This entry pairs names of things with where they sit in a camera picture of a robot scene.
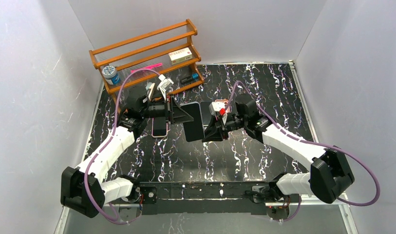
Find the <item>clear phone case with phone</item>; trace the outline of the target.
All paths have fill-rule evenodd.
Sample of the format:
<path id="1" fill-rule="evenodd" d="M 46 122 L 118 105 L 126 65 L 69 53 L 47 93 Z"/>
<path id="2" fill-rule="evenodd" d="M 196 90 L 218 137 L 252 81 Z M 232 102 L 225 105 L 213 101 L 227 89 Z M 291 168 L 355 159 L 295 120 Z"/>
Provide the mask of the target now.
<path id="1" fill-rule="evenodd" d="M 193 121 L 183 123 L 185 138 L 187 142 L 202 140 L 204 138 L 204 128 L 202 122 L 202 114 L 200 103 L 190 102 L 181 105 L 189 115 L 193 117 Z"/>

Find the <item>black smartphone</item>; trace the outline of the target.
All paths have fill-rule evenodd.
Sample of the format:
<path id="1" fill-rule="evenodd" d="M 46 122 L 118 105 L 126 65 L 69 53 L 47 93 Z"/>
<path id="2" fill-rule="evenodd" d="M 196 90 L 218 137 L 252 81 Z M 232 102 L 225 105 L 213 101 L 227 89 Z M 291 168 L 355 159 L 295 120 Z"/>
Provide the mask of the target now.
<path id="1" fill-rule="evenodd" d="M 211 121 L 211 118 L 212 118 L 212 114 L 210 111 L 211 104 L 212 104 L 212 101 L 203 101 L 200 103 L 203 127 L 207 127 Z"/>

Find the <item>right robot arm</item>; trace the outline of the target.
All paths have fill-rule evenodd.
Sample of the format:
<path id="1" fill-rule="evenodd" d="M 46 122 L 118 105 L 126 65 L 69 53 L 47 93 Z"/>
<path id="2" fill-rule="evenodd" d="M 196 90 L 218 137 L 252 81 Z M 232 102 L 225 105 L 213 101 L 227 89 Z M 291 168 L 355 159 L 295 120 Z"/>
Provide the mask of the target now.
<path id="1" fill-rule="evenodd" d="M 223 141 L 229 132 L 244 129 L 247 135 L 267 146 L 290 156 L 308 171 L 302 174 L 281 173 L 269 184 L 253 194 L 271 200 L 289 195 L 314 195 L 324 203 L 333 203 L 355 177 L 340 150 L 305 143 L 302 137 L 274 124 L 270 117 L 261 114 L 256 101 L 249 94 L 235 99 L 237 113 L 227 112 L 224 102 L 212 102 L 209 111 L 211 120 L 204 131 L 203 142 Z"/>

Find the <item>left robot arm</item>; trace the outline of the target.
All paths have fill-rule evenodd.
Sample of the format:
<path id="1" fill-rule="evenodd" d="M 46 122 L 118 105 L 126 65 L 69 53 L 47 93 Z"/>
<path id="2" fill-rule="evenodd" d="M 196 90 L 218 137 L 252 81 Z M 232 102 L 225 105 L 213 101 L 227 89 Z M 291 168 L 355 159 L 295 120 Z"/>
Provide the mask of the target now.
<path id="1" fill-rule="evenodd" d="M 61 175 L 60 203 L 89 218 L 104 214 L 103 206 L 135 190 L 134 177 L 121 175 L 105 182 L 106 173 L 117 159 L 136 142 L 149 118 L 161 117 L 165 123 L 181 124 L 194 117 L 173 97 L 150 101 L 146 95 L 127 103 L 115 118 L 113 129 L 93 153 L 75 167 L 67 167 Z"/>

